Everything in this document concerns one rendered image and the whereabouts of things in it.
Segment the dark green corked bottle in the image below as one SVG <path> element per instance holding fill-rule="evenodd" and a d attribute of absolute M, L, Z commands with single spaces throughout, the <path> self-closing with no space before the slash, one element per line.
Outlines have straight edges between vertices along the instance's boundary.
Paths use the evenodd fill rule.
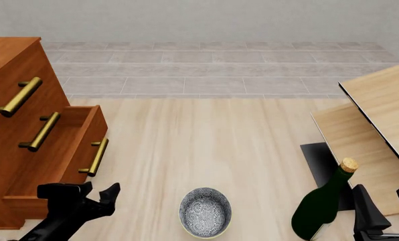
<path fill-rule="evenodd" d="M 359 165 L 352 158 L 344 158 L 330 180 L 309 192 L 300 202 L 291 218 L 294 233 L 306 241 L 314 241 L 335 220 L 341 190 Z"/>

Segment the pale wood rack, black base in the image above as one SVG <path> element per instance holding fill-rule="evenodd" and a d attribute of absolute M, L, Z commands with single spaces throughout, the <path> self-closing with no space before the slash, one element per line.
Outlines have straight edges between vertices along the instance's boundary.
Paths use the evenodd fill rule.
<path fill-rule="evenodd" d="M 349 185 L 362 184 L 385 216 L 398 215 L 399 65 L 338 85 L 350 102 L 311 117 L 336 162 L 359 164 Z"/>

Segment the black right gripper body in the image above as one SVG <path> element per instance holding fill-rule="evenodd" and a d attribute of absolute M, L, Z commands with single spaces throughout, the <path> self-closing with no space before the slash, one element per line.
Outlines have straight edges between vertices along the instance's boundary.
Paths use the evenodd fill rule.
<path fill-rule="evenodd" d="M 360 230 L 353 228 L 355 241 L 399 241 L 399 234 L 385 234 L 381 230 Z"/>

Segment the wooden drawer, closed, middle height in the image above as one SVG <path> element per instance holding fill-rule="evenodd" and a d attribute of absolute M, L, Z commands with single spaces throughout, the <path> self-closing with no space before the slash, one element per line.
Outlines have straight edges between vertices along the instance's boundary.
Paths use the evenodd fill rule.
<path fill-rule="evenodd" d="M 19 127 L 0 129 L 0 201 L 21 173 L 27 159 L 32 156 L 26 148 L 19 148 L 18 144 L 33 140 L 34 133 L 43 125 L 44 122 L 38 120 L 34 126 L 21 124 Z"/>

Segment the patterned blue-white bowl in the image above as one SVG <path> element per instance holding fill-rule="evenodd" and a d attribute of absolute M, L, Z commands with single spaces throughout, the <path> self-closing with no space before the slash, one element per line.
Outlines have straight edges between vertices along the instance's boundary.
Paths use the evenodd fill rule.
<path fill-rule="evenodd" d="M 181 225 L 196 238 L 216 238 L 227 230 L 231 219 L 232 207 L 229 200 L 214 188 L 191 190 L 179 205 Z"/>

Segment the wooden drawer, closed, high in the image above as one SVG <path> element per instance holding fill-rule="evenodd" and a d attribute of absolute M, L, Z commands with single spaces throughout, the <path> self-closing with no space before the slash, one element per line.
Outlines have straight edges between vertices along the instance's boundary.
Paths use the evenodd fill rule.
<path fill-rule="evenodd" d="M 16 56 L 11 56 L 0 65 L 0 107 L 19 94 L 22 87 L 19 82 L 29 82 L 33 78 L 42 80 L 41 86 L 10 117 L 0 114 L 0 129 L 19 127 L 21 124 L 34 126 L 39 116 L 48 116 L 68 106 L 68 100 L 54 73 L 44 49 L 40 43 L 31 44 Z"/>

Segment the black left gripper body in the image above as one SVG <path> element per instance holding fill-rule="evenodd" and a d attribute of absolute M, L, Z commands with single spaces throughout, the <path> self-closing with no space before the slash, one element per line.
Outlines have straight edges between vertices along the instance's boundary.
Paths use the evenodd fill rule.
<path fill-rule="evenodd" d="M 99 202 L 83 197 L 74 202 L 73 216 L 76 218 L 101 218 L 115 212 L 115 199 L 100 199 Z"/>

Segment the wooden cabinet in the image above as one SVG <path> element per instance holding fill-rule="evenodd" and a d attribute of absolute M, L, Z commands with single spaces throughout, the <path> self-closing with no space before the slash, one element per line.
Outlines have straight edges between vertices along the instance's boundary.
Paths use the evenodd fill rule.
<path fill-rule="evenodd" d="M 0 65 L 37 42 L 41 43 L 39 37 L 0 37 Z M 3 200 L 0 201 L 0 230 L 17 230 L 25 221 L 26 219 L 15 214 L 7 204 L 4 204 Z"/>

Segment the wooden drawer, open, lowest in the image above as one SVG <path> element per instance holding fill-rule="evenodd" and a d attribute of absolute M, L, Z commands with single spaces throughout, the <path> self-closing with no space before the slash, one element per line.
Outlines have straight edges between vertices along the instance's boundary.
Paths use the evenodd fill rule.
<path fill-rule="evenodd" d="M 48 213 L 47 200 L 37 197 L 37 187 L 47 183 L 82 184 L 107 124 L 100 106 L 67 106 L 37 152 L 30 152 L 21 173 L 3 196 L 3 203 L 23 219 L 43 219 Z"/>

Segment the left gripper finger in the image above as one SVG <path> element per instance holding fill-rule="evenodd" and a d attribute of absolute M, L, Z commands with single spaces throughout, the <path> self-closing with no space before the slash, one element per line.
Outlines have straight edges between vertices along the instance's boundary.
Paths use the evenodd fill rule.
<path fill-rule="evenodd" d="M 121 191 L 119 182 L 112 184 L 106 190 L 100 191 L 100 204 L 106 208 L 115 208 L 116 199 Z"/>
<path fill-rule="evenodd" d="M 92 182 L 88 181 L 78 186 L 79 188 L 79 197 L 85 198 L 92 191 Z"/>

